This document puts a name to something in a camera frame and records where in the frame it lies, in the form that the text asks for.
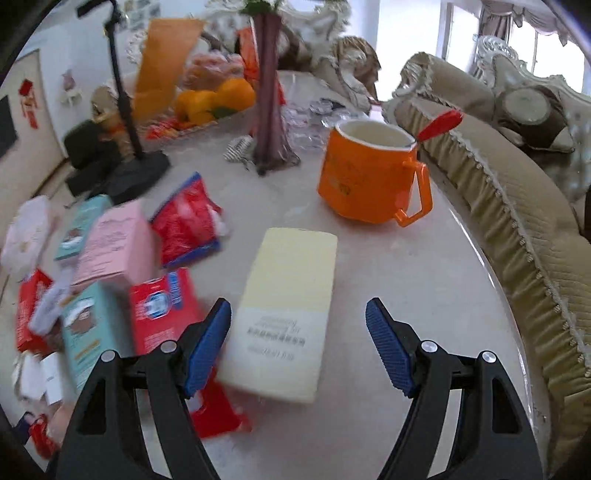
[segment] blue gripper pad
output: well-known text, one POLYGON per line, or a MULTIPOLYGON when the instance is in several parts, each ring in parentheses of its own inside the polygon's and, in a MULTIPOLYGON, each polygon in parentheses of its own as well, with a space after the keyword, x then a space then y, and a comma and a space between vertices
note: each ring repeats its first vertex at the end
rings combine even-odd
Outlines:
POLYGON ((392 317, 379 299, 372 299, 365 307, 365 323, 394 388, 410 397, 415 390, 412 360, 394 330, 392 317))
POLYGON ((189 357, 187 380, 184 385, 184 392, 188 397, 192 397, 197 390, 202 390, 205 387, 213 363, 230 328, 232 318, 230 303, 227 300, 219 300, 219 304, 216 304, 216 306, 217 310, 212 311, 213 319, 189 357))

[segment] metal screw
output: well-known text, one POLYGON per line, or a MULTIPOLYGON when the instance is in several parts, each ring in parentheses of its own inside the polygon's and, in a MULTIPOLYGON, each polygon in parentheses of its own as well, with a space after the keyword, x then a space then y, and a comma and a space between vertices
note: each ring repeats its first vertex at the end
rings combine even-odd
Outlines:
POLYGON ((112 362, 113 360, 115 360, 115 352, 113 350, 105 350, 100 355, 100 359, 106 364, 112 362))
POLYGON ((492 352, 482 352, 482 359, 489 364, 493 364, 496 362, 496 355, 492 352))
POLYGON ((160 349, 164 353, 172 353, 177 349, 177 342, 174 340, 166 340, 162 345, 160 345, 160 349))
POLYGON ((437 352, 437 344, 431 340, 425 340, 421 343, 421 348, 429 353, 437 352))

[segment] mug handle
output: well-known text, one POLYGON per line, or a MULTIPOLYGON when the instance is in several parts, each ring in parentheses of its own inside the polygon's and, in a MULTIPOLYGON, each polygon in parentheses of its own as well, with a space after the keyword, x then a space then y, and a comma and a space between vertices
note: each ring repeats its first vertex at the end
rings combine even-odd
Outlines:
POLYGON ((402 227, 409 226, 419 218, 424 217, 433 210, 433 197, 431 196, 431 183, 429 182, 429 169, 421 162, 416 160, 405 160, 402 162, 405 168, 411 168, 417 173, 418 194, 421 198, 421 209, 412 216, 408 216, 402 209, 394 213, 394 218, 402 227))

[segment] orange mug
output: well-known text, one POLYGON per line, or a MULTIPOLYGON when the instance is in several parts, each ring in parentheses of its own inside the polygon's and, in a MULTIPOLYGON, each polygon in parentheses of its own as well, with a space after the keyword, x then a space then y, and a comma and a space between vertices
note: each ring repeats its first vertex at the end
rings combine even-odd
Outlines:
POLYGON ((369 119, 340 122, 330 132, 318 193, 345 218, 408 226, 433 208, 429 170, 415 139, 400 127, 369 119), (415 174, 421 210, 408 216, 415 174))

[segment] teal box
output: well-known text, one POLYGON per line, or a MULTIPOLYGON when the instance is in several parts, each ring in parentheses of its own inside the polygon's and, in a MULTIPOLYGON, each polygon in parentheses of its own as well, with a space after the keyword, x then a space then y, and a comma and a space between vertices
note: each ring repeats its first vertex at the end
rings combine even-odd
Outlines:
POLYGON ((112 206, 111 199, 107 195, 97 195, 82 203, 57 248, 54 260, 62 265, 74 264, 86 243, 90 227, 112 206))
POLYGON ((72 300, 62 318, 64 350, 78 392, 102 352, 133 355, 128 319, 113 292, 101 282, 93 283, 72 300))

